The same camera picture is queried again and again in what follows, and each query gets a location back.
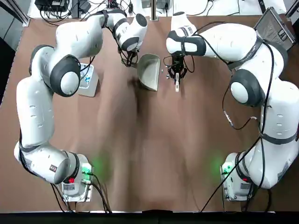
gray dustpan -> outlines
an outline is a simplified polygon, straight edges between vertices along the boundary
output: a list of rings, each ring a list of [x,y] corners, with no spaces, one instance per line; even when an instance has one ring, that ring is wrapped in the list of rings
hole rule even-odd
[[[160,57],[153,54],[142,55],[137,63],[138,78],[149,90],[158,90],[160,63]]]

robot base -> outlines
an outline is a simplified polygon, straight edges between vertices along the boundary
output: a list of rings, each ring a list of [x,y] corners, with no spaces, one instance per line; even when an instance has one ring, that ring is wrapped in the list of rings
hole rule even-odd
[[[221,181],[229,174],[235,166],[237,153],[231,153],[226,158],[225,163],[220,166]],[[223,197],[228,201],[246,201],[251,183],[245,182],[234,170],[223,183]]]
[[[92,175],[84,173],[93,173],[93,166],[91,166],[87,158],[82,154],[77,154],[79,158],[79,171],[73,183],[62,182],[63,198],[67,202],[90,202],[92,198],[93,182]]]

brown table surface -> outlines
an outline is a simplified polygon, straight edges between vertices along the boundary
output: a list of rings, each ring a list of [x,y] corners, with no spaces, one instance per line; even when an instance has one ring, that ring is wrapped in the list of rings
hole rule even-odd
[[[254,26],[259,17],[208,16],[191,17],[190,21],[196,27],[221,20]],[[171,18],[148,21],[139,57],[146,53],[161,59],[168,56],[165,43],[170,25]],[[34,47],[54,46],[54,33],[55,28],[42,20],[31,20],[14,59],[0,108],[0,211],[59,210],[51,186],[28,174],[13,153],[19,138],[16,86],[28,76]],[[292,48],[282,75],[297,85],[298,51],[298,46]],[[191,59],[186,58],[192,67]],[[121,64],[116,43],[105,29],[103,48],[93,62],[101,78],[96,96],[54,96],[55,133],[51,144],[82,153],[96,165],[97,174],[107,185],[112,210],[201,209],[220,183],[219,166],[226,156],[247,149],[255,141],[254,121],[235,131],[222,112],[222,96],[230,78],[226,66],[216,59],[194,60],[195,72],[187,73],[180,93],[175,93],[173,82],[166,79],[163,62],[158,92],[137,89],[130,82],[136,70]],[[236,126],[259,114],[259,108],[238,104],[230,93],[225,108]],[[272,189],[271,210],[299,210],[298,174],[296,160]],[[260,190],[250,210],[264,210],[266,205],[267,192]],[[225,208],[240,210],[240,203],[225,202]],[[92,202],[78,203],[77,209],[102,210],[98,193],[93,192]],[[222,211],[221,189],[206,210]]]

white container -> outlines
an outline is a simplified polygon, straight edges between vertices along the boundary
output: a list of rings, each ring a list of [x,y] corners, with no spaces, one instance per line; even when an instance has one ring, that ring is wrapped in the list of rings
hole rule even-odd
[[[85,68],[87,64],[81,63],[81,69]],[[78,88],[78,94],[87,97],[94,97],[99,81],[98,74],[96,73],[94,66],[90,65],[90,68],[85,69],[80,74],[81,81]]]

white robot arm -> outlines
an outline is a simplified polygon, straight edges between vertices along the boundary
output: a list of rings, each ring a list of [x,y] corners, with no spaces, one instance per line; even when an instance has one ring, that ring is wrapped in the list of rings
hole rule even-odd
[[[17,85],[17,111],[20,139],[14,156],[32,174],[53,184],[62,183],[69,201],[86,200],[92,172],[87,158],[59,150],[49,143],[54,133],[53,94],[70,97],[80,83],[78,59],[99,53],[102,28],[109,28],[118,46],[128,53],[138,52],[144,39],[147,21],[137,14],[129,24],[120,9],[101,11],[86,21],[69,22],[56,30],[56,48],[40,45],[32,53],[29,72]]]
[[[171,20],[171,32],[166,46],[172,56],[168,68],[176,86],[185,76],[185,55],[221,58],[236,68],[229,88],[233,97],[247,106],[261,106],[261,139],[244,157],[224,182],[226,198],[231,201],[247,199],[251,183],[264,189],[273,187],[284,175],[298,155],[296,140],[299,123],[299,89],[292,83],[279,79],[287,64],[287,52],[278,44],[261,40],[253,28],[225,23],[214,26],[200,35],[185,13],[176,13]],[[268,94],[266,114],[263,114]],[[264,179],[262,144],[265,157]],[[221,167],[225,178],[245,152],[232,153]]]

